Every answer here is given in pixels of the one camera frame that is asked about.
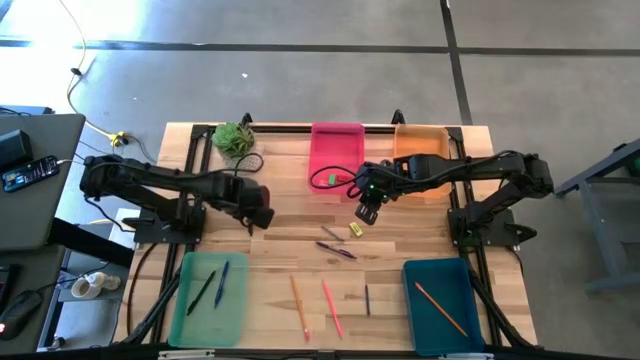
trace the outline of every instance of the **green plant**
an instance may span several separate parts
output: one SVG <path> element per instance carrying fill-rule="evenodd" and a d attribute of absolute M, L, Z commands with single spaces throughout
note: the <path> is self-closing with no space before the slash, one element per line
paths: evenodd
<path fill-rule="evenodd" d="M 248 153 L 256 140 L 251 129 L 236 123 L 226 123 L 216 127 L 211 141 L 222 155 L 235 158 Z"/>

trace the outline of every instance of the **black pen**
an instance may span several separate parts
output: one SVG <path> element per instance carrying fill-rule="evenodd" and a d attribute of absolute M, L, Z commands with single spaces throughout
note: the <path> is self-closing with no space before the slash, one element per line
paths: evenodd
<path fill-rule="evenodd" d="M 200 298 L 202 297 L 202 294 L 204 294 L 204 291 L 207 290 L 207 287 L 209 286 L 209 283 L 211 283 L 211 280 L 213 280 L 213 278 L 215 276 L 216 276 L 216 271 L 213 270 L 211 275 L 209 275 L 209 278 L 207 278 L 207 281 L 204 282 L 204 285 L 202 286 L 202 289 L 200 289 L 200 292 L 198 293 L 198 295 L 196 295 L 195 300 L 193 300 L 191 302 L 191 305 L 189 305 L 189 309 L 187 309 L 187 316 L 189 316 L 191 314 L 191 312 L 193 311 L 193 309 L 196 308 L 196 305 L 198 305 L 198 301 L 200 301 Z"/>

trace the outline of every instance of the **computer mouse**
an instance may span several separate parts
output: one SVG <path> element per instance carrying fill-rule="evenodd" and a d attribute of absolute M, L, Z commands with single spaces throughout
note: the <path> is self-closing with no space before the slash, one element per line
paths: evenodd
<path fill-rule="evenodd" d="M 41 302 L 42 295 L 33 290 L 25 290 L 11 299 L 0 315 L 0 340 L 18 336 Z"/>

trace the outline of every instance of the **concrete floor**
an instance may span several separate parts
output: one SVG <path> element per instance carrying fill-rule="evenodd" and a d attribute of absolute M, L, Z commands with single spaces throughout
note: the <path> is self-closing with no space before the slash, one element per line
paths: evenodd
<path fill-rule="evenodd" d="M 3 84 L 11 85 L 0 87 L 0 99 L 65 112 L 68 68 L 79 52 L 59 44 L 73 43 L 77 34 L 57 2 L 37 9 L 29 3 L 14 0 L 0 23 L 0 39 L 38 39 L 43 45 L 0 48 L 0 58 L 12 64 L 0 69 Z M 437 0 L 67 3 L 91 39 L 447 44 Z M 635 21 L 640 2 L 635 0 L 450 4 L 460 46 L 640 48 Z M 74 103 L 97 124 L 140 137 L 152 155 L 168 121 L 234 121 L 247 111 L 256 121 L 387 123 L 401 108 L 410 123 L 461 123 L 448 55 L 101 50 L 90 51 L 89 60 Z M 640 134 L 637 57 L 462 56 L 461 63 L 474 124 L 490 127 L 496 150 L 540 153 L 558 184 Z M 110 151 L 89 129 L 82 139 Z M 78 153 L 94 152 L 79 145 Z M 124 155 L 142 158 L 135 147 L 125 148 Z M 58 216 L 87 222 L 100 215 L 79 200 L 79 176 L 79 166 L 73 165 Z M 111 214 L 127 206 L 111 199 L 105 203 Z M 637 358 L 640 293 L 589 297 L 583 291 L 583 284 L 602 277 L 604 269 L 591 228 L 576 215 L 582 214 L 579 196 L 524 201 L 515 213 L 520 223 L 539 231 L 523 245 L 522 258 L 540 344 Z M 81 337 L 72 329 L 73 324 L 65 325 L 59 332 Z M 110 336 L 111 329 L 104 333 Z M 103 341 L 76 342 L 98 343 Z"/>

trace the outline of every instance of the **wooden table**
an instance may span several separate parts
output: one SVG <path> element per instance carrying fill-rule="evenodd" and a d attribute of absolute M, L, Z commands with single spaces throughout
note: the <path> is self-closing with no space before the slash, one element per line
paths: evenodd
<path fill-rule="evenodd" d="M 169 123 L 160 149 L 160 166 L 184 168 L 191 123 Z M 463 126 L 469 156 L 493 154 L 489 129 Z M 197 251 L 235 251 L 249 257 L 248 305 L 244 332 L 238 348 L 412 350 L 400 269 L 411 259 L 457 257 L 445 219 L 449 198 L 425 200 L 403 197 L 384 205 L 374 226 L 361 222 L 364 235 L 355 239 L 348 224 L 356 221 L 357 203 L 340 195 L 312 194 L 307 184 L 309 134 L 257 134 L 264 146 L 264 168 L 251 175 L 271 191 L 275 216 L 267 230 L 250 237 L 231 217 L 207 210 L 207 224 Z M 201 158 L 203 144 L 198 149 Z M 393 157 L 392 135 L 367 135 L 365 159 L 379 162 Z M 210 169 L 224 163 L 215 153 Z M 194 169 L 199 169 L 196 162 Z M 497 181 L 474 182 L 476 199 L 497 189 Z M 170 192 L 161 191 L 165 196 Z M 319 250 L 314 241 L 332 242 L 321 229 L 327 225 L 343 238 L 344 248 L 359 256 L 346 261 Z M 158 245 L 140 271 L 134 289 L 132 323 L 135 327 L 158 297 L 167 245 Z M 146 247 L 136 251 L 131 277 Z M 513 254 L 502 248 L 487 248 L 487 261 L 498 305 L 525 339 L 536 343 L 527 294 L 520 267 Z M 289 282 L 294 274 L 312 332 L 306 343 Z M 321 280 L 333 292 L 345 338 L 340 339 L 328 309 Z M 366 316 L 364 285 L 369 285 L 371 317 Z M 114 340 L 126 336 L 126 296 L 120 308 Z M 482 332 L 490 342 L 486 311 L 477 299 Z M 175 298 L 167 307 L 163 339 L 168 336 Z"/>

